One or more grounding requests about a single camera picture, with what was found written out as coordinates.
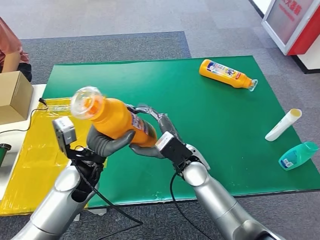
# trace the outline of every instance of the white table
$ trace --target white table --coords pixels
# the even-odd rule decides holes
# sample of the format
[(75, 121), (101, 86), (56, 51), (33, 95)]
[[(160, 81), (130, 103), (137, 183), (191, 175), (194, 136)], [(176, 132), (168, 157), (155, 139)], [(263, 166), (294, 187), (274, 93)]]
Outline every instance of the white table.
[[(46, 84), (36, 84), (32, 86), (33, 94), (32, 96), (30, 107), (29, 108), (28, 119), (26, 121), (0, 125), (0, 132), (13, 129), (25, 130), (28, 128), (30, 121), (31, 111), (38, 107), (39, 104), (38, 100), (39, 98), (42, 97)], [(25, 131), (11, 131), (0, 134), (1, 144), (11, 145), (11, 149), (7, 152), (2, 166), (0, 167), (0, 201), (4, 197), (4, 194), (12, 175), (14, 166), (18, 160), (19, 152), (23, 146), (23, 140), (26, 137), (26, 133), (26, 132)]]

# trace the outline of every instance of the teal bottle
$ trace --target teal bottle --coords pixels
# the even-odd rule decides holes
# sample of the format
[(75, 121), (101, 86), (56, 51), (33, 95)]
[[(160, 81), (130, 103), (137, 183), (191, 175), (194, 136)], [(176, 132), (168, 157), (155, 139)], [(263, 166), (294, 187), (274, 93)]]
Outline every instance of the teal bottle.
[(278, 164), (285, 171), (295, 169), (308, 161), (318, 149), (315, 143), (306, 141), (287, 151), (278, 160)]

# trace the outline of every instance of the orange detergent bottle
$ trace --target orange detergent bottle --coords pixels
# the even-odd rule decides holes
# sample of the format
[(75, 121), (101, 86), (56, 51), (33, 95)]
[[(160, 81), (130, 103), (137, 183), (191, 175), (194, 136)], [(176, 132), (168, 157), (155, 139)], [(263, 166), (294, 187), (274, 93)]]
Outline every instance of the orange detergent bottle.
[(229, 84), (234, 88), (248, 89), (251, 92), (254, 91), (258, 83), (258, 80), (251, 79), (245, 73), (223, 66), (209, 59), (204, 60), (200, 65), (198, 73), (205, 77)]
[(89, 119), (99, 132), (117, 139), (133, 129), (131, 143), (152, 147), (157, 141), (155, 130), (149, 123), (127, 109), (125, 103), (103, 97), (97, 88), (86, 86), (78, 90), (71, 100), (71, 113), (79, 119)]

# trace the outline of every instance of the bottle label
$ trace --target bottle label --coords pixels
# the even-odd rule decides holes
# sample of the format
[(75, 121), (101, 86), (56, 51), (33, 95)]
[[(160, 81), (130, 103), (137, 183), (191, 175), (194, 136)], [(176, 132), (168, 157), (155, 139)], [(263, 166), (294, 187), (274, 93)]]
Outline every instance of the bottle label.
[(290, 168), (291, 166), (294, 165), (292, 162), (288, 161), (287, 158), (281, 160), (280, 162), (285, 169)]
[(223, 66), (217, 62), (211, 61), (207, 70), (211, 73), (215, 73), (220, 76), (226, 76), (233, 79), (238, 79), (242, 73), (238, 71), (235, 71), (234, 69)]
[(147, 134), (150, 137), (155, 137), (155, 135), (155, 131), (153, 130), (153, 127), (151, 126), (149, 122), (145, 121), (145, 120), (142, 120), (141, 118), (137, 116), (134, 113), (130, 112), (132, 118), (132, 122), (131, 125), (139, 129), (139, 130), (142, 130), (143, 131), (145, 134)]
[(280, 163), (285, 169), (290, 168), (292, 165), (296, 165), (298, 163), (298, 156), (296, 150), (288, 152), (286, 154), (284, 159), (281, 160)]

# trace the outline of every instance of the pink shirt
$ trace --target pink shirt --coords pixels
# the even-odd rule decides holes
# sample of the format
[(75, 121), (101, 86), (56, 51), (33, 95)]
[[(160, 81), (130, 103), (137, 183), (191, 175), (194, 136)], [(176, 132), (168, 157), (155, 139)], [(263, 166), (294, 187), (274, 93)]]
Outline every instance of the pink shirt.
[(16, 51), (20, 52), (20, 63), (29, 63), (28, 53), (23, 51), (21, 42), (0, 17), (0, 66), (4, 65), (7, 54)]

